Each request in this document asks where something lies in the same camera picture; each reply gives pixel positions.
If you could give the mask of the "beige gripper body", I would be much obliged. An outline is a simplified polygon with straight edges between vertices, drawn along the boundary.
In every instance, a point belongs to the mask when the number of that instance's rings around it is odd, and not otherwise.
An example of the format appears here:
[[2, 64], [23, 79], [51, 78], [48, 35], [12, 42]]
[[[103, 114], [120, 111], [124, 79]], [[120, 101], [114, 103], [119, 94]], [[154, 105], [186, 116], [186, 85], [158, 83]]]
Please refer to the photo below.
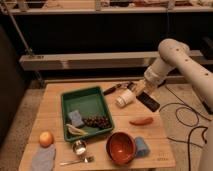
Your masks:
[[150, 95], [154, 91], [154, 86], [145, 79], [141, 79], [136, 83], [135, 93], [137, 96], [143, 92]]

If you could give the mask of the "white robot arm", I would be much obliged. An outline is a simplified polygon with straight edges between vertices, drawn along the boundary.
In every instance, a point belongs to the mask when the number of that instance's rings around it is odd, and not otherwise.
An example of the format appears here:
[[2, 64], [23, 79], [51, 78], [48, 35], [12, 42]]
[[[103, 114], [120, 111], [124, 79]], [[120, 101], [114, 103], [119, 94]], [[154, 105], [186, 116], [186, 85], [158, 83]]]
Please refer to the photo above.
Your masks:
[[[177, 68], [213, 111], [213, 73], [190, 57], [189, 46], [167, 38], [159, 43], [158, 53], [159, 56], [144, 72], [143, 79], [137, 82], [136, 95], [140, 96], [143, 92], [151, 94], [168, 73]], [[209, 123], [206, 138], [199, 171], [213, 171], [213, 120]]]

